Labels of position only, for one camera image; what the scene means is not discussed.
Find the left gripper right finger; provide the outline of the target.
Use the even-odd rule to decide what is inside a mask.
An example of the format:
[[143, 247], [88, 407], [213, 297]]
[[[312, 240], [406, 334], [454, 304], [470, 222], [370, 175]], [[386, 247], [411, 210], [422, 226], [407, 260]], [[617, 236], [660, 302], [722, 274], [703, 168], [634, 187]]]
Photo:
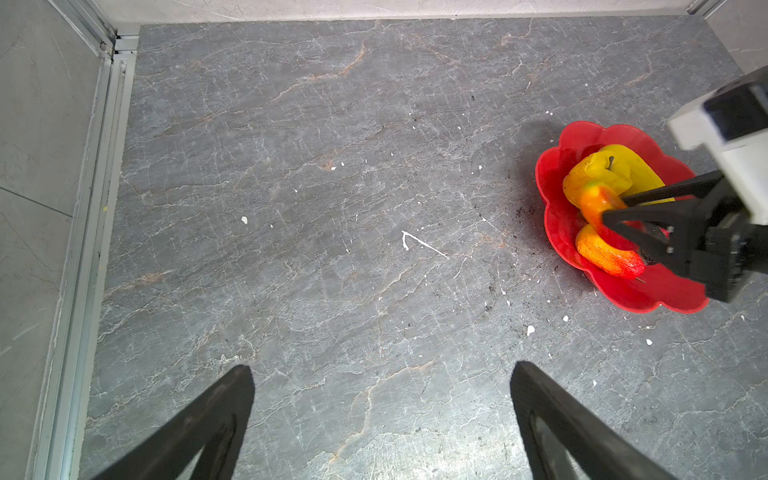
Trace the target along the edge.
[[510, 394], [534, 479], [671, 479], [537, 365], [515, 364]]

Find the red orange mango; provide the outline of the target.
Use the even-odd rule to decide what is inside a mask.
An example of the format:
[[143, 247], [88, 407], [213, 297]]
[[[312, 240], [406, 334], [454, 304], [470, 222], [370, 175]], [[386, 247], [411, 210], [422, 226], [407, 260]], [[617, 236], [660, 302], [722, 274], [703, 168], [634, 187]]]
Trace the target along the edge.
[[626, 209], [626, 203], [607, 184], [590, 182], [577, 195], [577, 207], [588, 224], [599, 234], [606, 233], [602, 215], [606, 211]]
[[582, 257], [611, 276], [633, 280], [645, 272], [646, 265], [639, 254], [609, 245], [591, 225], [579, 231], [575, 245]]

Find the red flower-shaped fruit bowl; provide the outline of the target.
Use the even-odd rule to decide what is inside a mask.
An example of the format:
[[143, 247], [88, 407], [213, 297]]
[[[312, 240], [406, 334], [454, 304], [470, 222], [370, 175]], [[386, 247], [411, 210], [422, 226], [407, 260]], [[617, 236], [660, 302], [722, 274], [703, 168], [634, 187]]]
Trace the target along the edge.
[[562, 130], [557, 144], [540, 155], [535, 167], [537, 188], [545, 203], [544, 229], [551, 246], [623, 310], [647, 313], [659, 306], [685, 314], [702, 310], [708, 304], [705, 286], [681, 278], [661, 264], [648, 266], [638, 278], [626, 280], [609, 275], [577, 252], [576, 235], [585, 221], [566, 199], [562, 182], [578, 161], [611, 144], [624, 145], [639, 154], [665, 184], [694, 177], [687, 165], [665, 154], [651, 136], [636, 127], [573, 122]]

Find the long yellow fake fruit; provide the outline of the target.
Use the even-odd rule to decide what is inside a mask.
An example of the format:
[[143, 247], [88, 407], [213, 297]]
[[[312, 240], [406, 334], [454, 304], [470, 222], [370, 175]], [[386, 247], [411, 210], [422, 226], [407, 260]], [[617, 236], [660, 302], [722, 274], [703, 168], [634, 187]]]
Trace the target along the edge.
[[620, 196], [631, 196], [665, 186], [655, 171], [633, 150], [619, 144], [603, 147], [609, 170], [617, 177], [611, 180], [611, 187]]

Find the yellow fake apple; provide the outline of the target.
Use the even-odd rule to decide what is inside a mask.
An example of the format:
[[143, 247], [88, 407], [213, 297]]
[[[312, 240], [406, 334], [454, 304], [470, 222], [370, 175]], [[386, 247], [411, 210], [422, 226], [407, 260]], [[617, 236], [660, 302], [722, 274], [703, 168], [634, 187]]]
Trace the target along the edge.
[[583, 190], [594, 182], [605, 184], [615, 193], [622, 194], [633, 185], [630, 166], [617, 153], [593, 153], [566, 175], [562, 184], [564, 195], [571, 204], [578, 207]]

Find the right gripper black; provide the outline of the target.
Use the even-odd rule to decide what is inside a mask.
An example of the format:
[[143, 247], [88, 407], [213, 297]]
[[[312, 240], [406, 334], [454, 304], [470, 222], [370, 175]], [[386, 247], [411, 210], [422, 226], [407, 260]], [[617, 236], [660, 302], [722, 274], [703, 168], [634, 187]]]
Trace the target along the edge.
[[655, 262], [731, 301], [750, 273], [767, 272], [767, 227], [751, 214], [720, 171], [625, 196], [642, 204], [602, 214], [603, 225]]

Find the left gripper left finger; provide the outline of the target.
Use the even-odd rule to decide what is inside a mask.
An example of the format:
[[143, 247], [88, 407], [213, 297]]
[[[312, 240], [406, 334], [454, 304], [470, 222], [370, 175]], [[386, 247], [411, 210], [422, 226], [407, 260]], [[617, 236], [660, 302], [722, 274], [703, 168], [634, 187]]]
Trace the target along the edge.
[[230, 479], [247, 430], [255, 386], [236, 365], [98, 479], [176, 479], [194, 463], [193, 479]]

